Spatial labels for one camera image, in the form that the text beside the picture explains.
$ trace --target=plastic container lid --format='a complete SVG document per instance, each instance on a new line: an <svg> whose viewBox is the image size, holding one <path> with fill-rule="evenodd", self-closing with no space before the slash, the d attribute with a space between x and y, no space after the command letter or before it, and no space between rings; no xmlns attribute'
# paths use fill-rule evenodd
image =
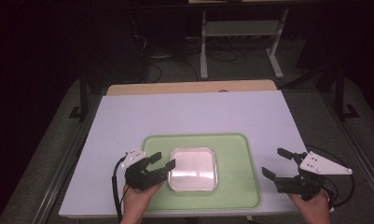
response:
<svg viewBox="0 0 374 224"><path fill-rule="evenodd" d="M175 168L169 172L174 191L212 191L217 185L215 153L209 147L180 147L172 151Z"/></svg>

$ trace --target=white tabletop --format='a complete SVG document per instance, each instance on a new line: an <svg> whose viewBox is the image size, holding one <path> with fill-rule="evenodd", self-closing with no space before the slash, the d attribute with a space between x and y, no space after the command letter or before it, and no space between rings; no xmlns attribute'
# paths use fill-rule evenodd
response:
<svg viewBox="0 0 374 224"><path fill-rule="evenodd" d="M249 211L147 212L147 217L270 215L297 211L261 174L293 177L298 167L277 148L304 152L298 128L280 91L202 92L105 96L66 192L60 216L115 217L111 176L117 161L150 135L242 133L254 158L261 204ZM124 173L118 170L122 191Z"/></svg>

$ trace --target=black cable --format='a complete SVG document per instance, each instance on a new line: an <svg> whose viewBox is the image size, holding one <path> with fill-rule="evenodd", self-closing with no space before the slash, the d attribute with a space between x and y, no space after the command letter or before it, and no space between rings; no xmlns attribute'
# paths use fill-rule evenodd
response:
<svg viewBox="0 0 374 224"><path fill-rule="evenodd" d="M185 59L182 55L172 55L172 56L169 55L169 56L163 57L163 58L155 58L155 61L153 62L151 60L151 63L149 63L149 65L154 66L154 67L156 67L156 68L158 68L160 70L159 67L157 67L156 65L154 65L152 63L159 63L159 62L164 62L164 61L169 61L169 60L178 61L180 63L185 63L186 65L188 65L189 67L191 67L192 70L193 70L193 73L195 74L196 81L199 81L199 74L196 71L195 67L191 63L189 63L187 61L187 59Z"/></svg>
<svg viewBox="0 0 374 224"><path fill-rule="evenodd" d="M189 43L188 42L193 42L195 40L198 40L196 41L197 43L196 44L193 44L192 46L189 46ZM194 37L191 37L190 39L187 39L186 41L186 53L188 52L193 52L195 50L199 50L201 48L201 38L198 37L198 36L194 36Z"/></svg>
<svg viewBox="0 0 374 224"><path fill-rule="evenodd" d="M245 62L247 62L246 55L238 55L234 51L230 51L230 52L235 55L234 58L227 58L227 57L221 55L220 53L216 53L216 52L213 52L213 51L210 51L210 50L206 51L206 55L208 57L210 57L211 59L213 59L214 61L217 61L217 62L220 62L220 63L244 64ZM240 63L235 63L237 60L239 60L241 58L243 58L243 60Z"/></svg>
<svg viewBox="0 0 374 224"><path fill-rule="evenodd" d="M338 186L336 186L336 184L331 179L327 178L326 180L329 181L332 184L332 186L335 188L336 196L334 198L334 201L336 201L338 199L338 197L339 197Z"/></svg>
<svg viewBox="0 0 374 224"><path fill-rule="evenodd" d="M229 39L227 39L227 41L228 41L228 44L229 44L230 48L232 49L232 51L234 52L235 55L237 55L236 52L240 52L240 53L241 53L241 55L242 55L241 57L243 57L243 61L242 61L242 63L247 62L247 54L248 54L248 51L249 51L249 50L247 50L247 51L244 53L244 52L242 52L241 50L237 50L237 49L235 49L235 48L233 47L233 44L230 42Z"/></svg>
<svg viewBox="0 0 374 224"><path fill-rule="evenodd" d="M315 147L315 146L312 146L312 145L308 145L308 144L305 144L306 147L312 147L312 148L315 148L315 149L318 149L318 150L321 150L323 151L324 153L327 153L328 155L332 156L333 158L335 158L336 160L338 160L341 165L343 165L344 167L347 167L346 163L344 161L342 161L339 157L335 156L333 153L325 150L325 149L322 149L320 147ZM346 197L346 199L344 199L342 202L340 203L334 203L333 207L339 207L339 206L342 206L344 204L346 204L348 201L350 201L350 199L352 198L353 194L354 194L354 190L355 190L355 181L354 181L354 177L353 175L350 175L350 179L352 181L352 189L350 190L350 193L349 195Z"/></svg>
<svg viewBox="0 0 374 224"><path fill-rule="evenodd" d="M113 176L111 178L112 187L113 187L114 203L115 203L115 207L117 209L117 216L118 216L118 221L119 222L120 222L120 220L122 220L122 211L120 209L120 204L122 203L122 201L119 200L119 195L118 195L117 170L118 170L118 167L119 167L120 163L125 161L125 159L126 159L126 156L119 159L119 161L115 165L114 173L113 173Z"/></svg>
<svg viewBox="0 0 374 224"><path fill-rule="evenodd" d="M121 202L121 203L123 202L123 198L125 198L126 192L128 192L128 190L129 190L130 187L131 187L131 186L128 186L128 187L126 188L125 192L123 192L122 198L120 199L120 202Z"/></svg>
<svg viewBox="0 0 374 224"><path fill-rule="evenodd" d="M161 69L158 66L156 66L156 65L154 65L152 63L149 63L148 65L153 66L153 67L155 67L156 69L159 70L159 77L157 77L157 79L155 79L154 81L149 76L149 70L148 70L148 76L147 76L150 82L157 83L160 80L161 76L162 76L162 71L161 71Z"/></svg>

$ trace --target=wire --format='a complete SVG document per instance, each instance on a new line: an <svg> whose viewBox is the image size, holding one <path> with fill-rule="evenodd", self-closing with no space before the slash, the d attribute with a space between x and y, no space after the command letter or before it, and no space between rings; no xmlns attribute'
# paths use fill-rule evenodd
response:
<svg viewBox="0 0 374 224"><path fill-rule="evenodd" d="M327 178L326 180L327 180L328 182L330 182L330 183L332 184L332 186L335 188L336 196L335 196L335 198L334 198L334 201L336 201L336 200L338 199L338 196L339 196L339 190L338 190L338 187L335 185L335 183L334 183L331 179Z"/></svg>
<svg viewBox="0 0 374 224"><path fill-rule="evenodd" d="M199 50L199 48L201 46L201 38L200 37L192 36L187 40L198 40L198 43L194 44L193 46L188 46L188 49L186 50L186 52L189 52L190 50L192 50L192 52L195 51L195 50Z"/></svg>
<svg viewBox="0 0 374 224"><path fill-rule="evenodd" d="M186 63L189 67L191 67L193 69L193 72L195 73L196 81L199 81L199 75L198 75L198 72L196 71L195 67L192 64L190 64L189 62L187 62L187 60L181 60L180 62L181 63Z"/></svg>
<svg viewBox="0 0 374 224"><path fill-rule="evenodd" d="M230 51L230 52L235 55L234 58L227 58L221 55L220 53L216 53L213 51L206 51L206 55L209 56L214 61L217 61L220 63L244 64L245 62L247 62L247 58L245 54L238 55L235 51ZM242 61L240 63L235 63L237 60L241 58L242 58Z"/></svg>
<svg viewBox="0 0 374 224"><path fill-rule="evenodd" d="M123 192L122 198L120 199L120 203L122 203L123 198L125 198L126 192L128 192L128 190L129 190L130 187L131 186L128 185L128 187L126 188L125 192Z"/></svg>
<svg viewBox="0 0 374 224"><path fill-rule="evenodd" d="M147 76L148 79L149 79L149 81L150 81L151 83L157 83L157 82L160 80L161 76L162 76L162 71L161 71L161 69L160 69L158 66L156 66L156 65L154 65L154 64L152 64L152 63L149 63L148 65L153 66L153 67L155 67L156 69L159 70L159 77L157 77L157 79L155 79L155 80L152 80L152 79L151 79L151 77L149 76L149 70L148 70L148 76Z"/></svg>
<svg viewBox="0 0 374 224"><path fill-rule="evenodd" d="M137 50L137 53L140 55L140 56L143 56L144 55L144 50L145 50L145 47L146 47L146 39L145 37L143 37L142 35L135 35L134 37L138 37L140 39L142 39L144 41L144 44L143 46L141 47L141 49Z"/></svg>
<svg viewBox="0 0 374 224"><path fill-rule="evenodd" d="M119 201L119 196L118 196L117 170L118 170L118 167L119 167L120 163L125 161L125 159L126 159L126 156L119 159L119 161L115 165L113 176L111 177L112 187L113 187L114 203L115 203L115 207L117 209L117 216L118 216L118 221L119 222L120 222L120 220L122 220L122 211L120 209L120 201Z"/></svg>
<svg viewBox="0 0 374 224"><path fill-rule="evenodd" d="M315 148L315 149L321 150L321 151L323 151L324 153L326 153L326 154L332 156L333 158L335 158L336 160L338 160L338 161L341 163L341 165L347 167L346 163L345 163L344 161L342 161L339 157L335 156L333 153L331 153L331 152L329 152L329 151L327 151L327 150L325 150L325 149L322 149L322 148L320 148L320 147L315 147L315 146L312 146L312 145L309 145L309 144L305 144L305 146L306 146L306 147L312 147L312 148ZM342 206L342 205L346 204L348 201L350 201L350 199L352 198L352 196L353 196L353 194L354 194L354 190L355 190L355 181L354 181L354 177L353 177L353 175L350 175L350 179L351 179L351 181L352 181L352 188L351 188L351 190L350 190L350 192L349 192L349 195L346 197L346 199L344 199L344 200L341 201L340 203L334 203L334 205L333 205L334 207Z"/></svg>

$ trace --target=human arm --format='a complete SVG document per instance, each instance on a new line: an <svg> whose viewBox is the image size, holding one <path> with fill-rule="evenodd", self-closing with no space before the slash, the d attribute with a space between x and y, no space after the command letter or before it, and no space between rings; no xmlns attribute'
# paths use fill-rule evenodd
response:
<svg viewBox="0 0 374 224"><path fill-rule="evenodd" d="M330 224L328 197L321 191L309 201L303 201L297 194L288 194L308 224Z"/></svg>
<svg viewBox="0 0 374 224"><path fill-rule="evenodd" d="M163 182L145 190L133 189L125 185L125 187L123 187L123 192L126 191L123 199L124 215L120 224L140 223L145 210L149 206L151 198L162 185Z"/></svg>

